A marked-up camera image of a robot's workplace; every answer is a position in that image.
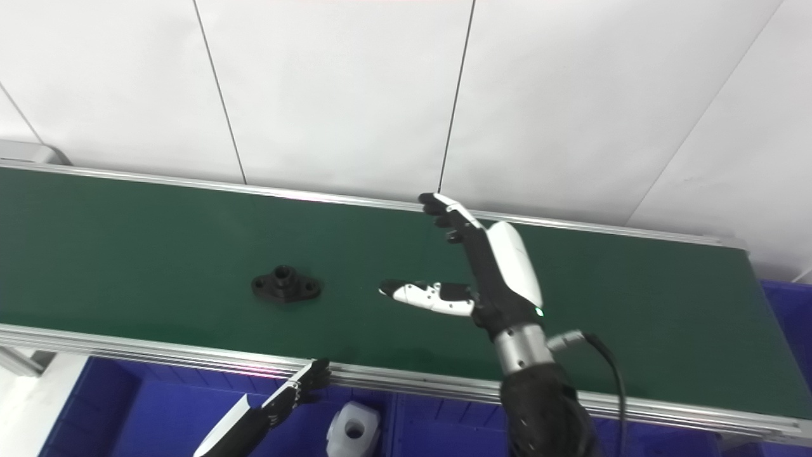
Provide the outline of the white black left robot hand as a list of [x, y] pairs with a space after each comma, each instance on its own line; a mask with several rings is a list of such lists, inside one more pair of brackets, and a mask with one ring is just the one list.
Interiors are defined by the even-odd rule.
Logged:
[[297, 407], [320, 399], [317, 393], [331, 380], [330, 361], [314, 359], [284, 381], [258, 407], [244, 394], [218, 420], [194, 451], [194, 456], [249, 456], [273, 428]]

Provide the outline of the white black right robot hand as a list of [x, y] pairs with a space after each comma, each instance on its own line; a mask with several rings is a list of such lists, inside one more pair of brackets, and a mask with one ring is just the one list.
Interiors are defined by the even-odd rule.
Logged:
[[439, 314], [469, 316], [491, 340], [537, 324], [539, 281], [519, 232], [505, 221], [485, 226], [460, 202], [439, 193], [419, 196], [435, 225], [449, 228], [447, 242], [461, 244], [475, 283], [381, 281], [381, 295]]

